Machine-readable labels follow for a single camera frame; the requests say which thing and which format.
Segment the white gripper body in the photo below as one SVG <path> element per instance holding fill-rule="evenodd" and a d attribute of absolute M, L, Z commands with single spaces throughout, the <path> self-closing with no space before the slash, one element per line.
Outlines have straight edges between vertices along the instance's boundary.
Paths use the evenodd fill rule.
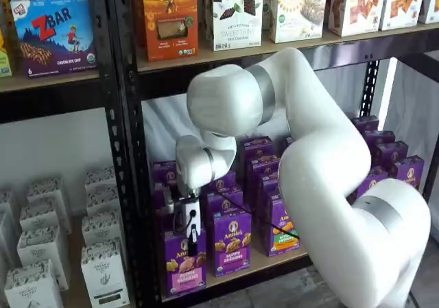
<path fill-rule="evenodd" d="M 197 198 L 186 199 L 181 204 L 182 233 L 200 234 L 200 202 Z"/>

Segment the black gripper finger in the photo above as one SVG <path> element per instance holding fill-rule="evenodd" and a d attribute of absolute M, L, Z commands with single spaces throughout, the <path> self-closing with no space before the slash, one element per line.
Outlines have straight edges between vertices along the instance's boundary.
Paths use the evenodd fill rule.
<path fill-rule="evenodd" d="M 190 225 L 190 231 L 188 235 L 188 255 L 196 256 L 198 254 L 198 231 L 196 224 Z"/>

